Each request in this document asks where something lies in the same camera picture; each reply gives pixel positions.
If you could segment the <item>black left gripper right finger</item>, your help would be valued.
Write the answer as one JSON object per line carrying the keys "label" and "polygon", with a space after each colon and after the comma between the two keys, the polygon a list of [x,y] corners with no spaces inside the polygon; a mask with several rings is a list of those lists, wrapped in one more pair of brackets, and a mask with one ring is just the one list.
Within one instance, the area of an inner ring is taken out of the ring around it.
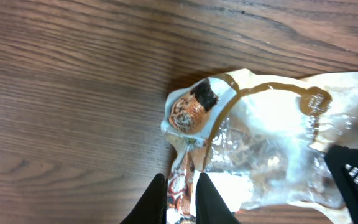
{"label": "black left gripper right finger", "polygon": [[240,224],[205,173],[200,174],[196,185],[195,205],[196,224]]}

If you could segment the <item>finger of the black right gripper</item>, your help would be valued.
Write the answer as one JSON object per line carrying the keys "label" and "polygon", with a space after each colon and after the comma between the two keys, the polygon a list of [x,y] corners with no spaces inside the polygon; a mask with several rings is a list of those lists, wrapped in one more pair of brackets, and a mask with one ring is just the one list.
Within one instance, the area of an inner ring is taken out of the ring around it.
{"label": "finger of the black right gripper", "polygon": [[352,222],[358,224],[358,149],[334,145],[324,160],[346,203]]}

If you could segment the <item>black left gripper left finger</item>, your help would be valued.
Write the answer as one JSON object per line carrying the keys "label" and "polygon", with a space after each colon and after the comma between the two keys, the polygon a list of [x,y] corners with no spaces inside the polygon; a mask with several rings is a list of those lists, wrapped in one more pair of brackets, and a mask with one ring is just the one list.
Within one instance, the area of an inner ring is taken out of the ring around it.
{"label": "black left gripper left finger", "polygon": [[166,224],[166,217],[167,180],[159,173],[121,224]]}

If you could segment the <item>white brown snack bag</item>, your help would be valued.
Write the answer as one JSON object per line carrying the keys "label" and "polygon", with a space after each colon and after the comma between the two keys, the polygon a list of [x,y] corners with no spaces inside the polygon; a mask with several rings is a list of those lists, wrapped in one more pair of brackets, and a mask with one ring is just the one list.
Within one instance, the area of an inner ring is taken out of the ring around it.
{"label": "white brown snack bag", "polygon": [[177,152],[167,223],[196,221],[202,173],[232,212],[288,204],[352,222],[324,157],[335,144],[358,149],[358,72],[297,80],[241,69],[202,83],[218,99],[208,112],[188,114],[201,83],[165,103],[161,131]]}

